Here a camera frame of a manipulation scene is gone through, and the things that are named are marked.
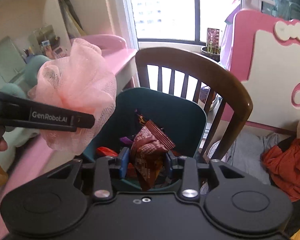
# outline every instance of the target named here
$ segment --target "red wrapper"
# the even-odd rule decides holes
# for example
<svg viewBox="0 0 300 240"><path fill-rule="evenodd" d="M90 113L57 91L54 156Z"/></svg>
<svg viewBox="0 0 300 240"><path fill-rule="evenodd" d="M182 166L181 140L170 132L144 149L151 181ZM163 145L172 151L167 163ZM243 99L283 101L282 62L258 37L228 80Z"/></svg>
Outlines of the red wrapper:
<svg viewBox="0 0 300 240"><path fill-rule="evenodd" d="M142 190L149 190L163 166L164 154L175 144L152 122L148 121L136 135L131 151L130 162L137 170Z"/></svg>

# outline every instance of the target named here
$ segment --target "silver bolt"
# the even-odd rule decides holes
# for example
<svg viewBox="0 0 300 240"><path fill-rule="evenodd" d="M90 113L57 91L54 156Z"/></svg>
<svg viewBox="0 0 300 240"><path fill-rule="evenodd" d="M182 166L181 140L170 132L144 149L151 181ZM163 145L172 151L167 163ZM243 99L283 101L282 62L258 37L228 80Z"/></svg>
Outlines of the silver bolt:
<svg viewBox="0 0 300 240"><path fill-rule="evenodd" d="M144 197L144 198L142 199L142 201L143 201L143 202L150 202L150 201L151 201L151 198Z"/></svg>
<svg viewBox="0 0 300 240"><path fill-rule="evenodd" d="M105 189L95 191L94 195L98 198L106 198L110 196L110 192Z"/></svg>
<svg viewBox="0 0 300 240"><path fill-rule="evenodd" d="M139 204L141 204L141 200L140 200L140 199L134 199L134 200L133 200L133 203L139 205Z"/></svg>
<svg viewBox="0 0 300 240"><path fill-rule="evenodd" d="M194 190L194 189L185 189L182 192L182 195L184 197L192 198L192 197L196 197L198 195L198 192L196 190Z"/></svg>

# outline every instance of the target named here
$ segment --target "finger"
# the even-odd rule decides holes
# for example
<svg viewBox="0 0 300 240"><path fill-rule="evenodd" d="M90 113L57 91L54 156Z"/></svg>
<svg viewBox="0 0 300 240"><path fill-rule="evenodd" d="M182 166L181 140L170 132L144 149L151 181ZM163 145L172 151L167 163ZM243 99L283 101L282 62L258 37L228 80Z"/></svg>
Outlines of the finger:
<svg viewBox="0 0 300 240"><path fill-rule="evenodd" d="M0 140L0 152L6 151L8 149L8 144L7 142L1 138Z"/></svg>

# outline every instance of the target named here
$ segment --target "pink bath sponge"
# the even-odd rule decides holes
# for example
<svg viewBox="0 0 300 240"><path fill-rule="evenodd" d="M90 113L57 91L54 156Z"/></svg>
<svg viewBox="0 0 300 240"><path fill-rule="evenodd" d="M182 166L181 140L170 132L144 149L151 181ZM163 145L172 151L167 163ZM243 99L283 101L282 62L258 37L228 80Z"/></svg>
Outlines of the pink bath sponge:
<svg viewBox="0 0 300 240"><path fill-rule="evenodd" d="M41 130L48 146L81 154L114 112L116 89L115 76L107 67L100 48L83 39L74 40L69 57L44 63L38 72L38 84L29 91L29 97L95 117L91 129Z"/></svg>

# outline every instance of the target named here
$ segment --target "gray blanket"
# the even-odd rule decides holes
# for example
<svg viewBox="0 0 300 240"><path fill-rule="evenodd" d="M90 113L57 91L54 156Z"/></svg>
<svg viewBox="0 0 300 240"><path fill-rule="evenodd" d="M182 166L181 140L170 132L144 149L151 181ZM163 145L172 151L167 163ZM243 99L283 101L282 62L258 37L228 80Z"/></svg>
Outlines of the gray blanket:
<svg viewBox="0 0 300 240"><path fill-rule="evenodd" d="M263 167L260 156L278 143L279 136L275 133L264 137L241 132L222 161L254 176L264 184L270 184L269 174ZM211 147L208 153L209 158L212 157L218 144L219 141ZM201 194L205 194L208 191L207 188L207 185L204 184L200 190Z"/></svg>

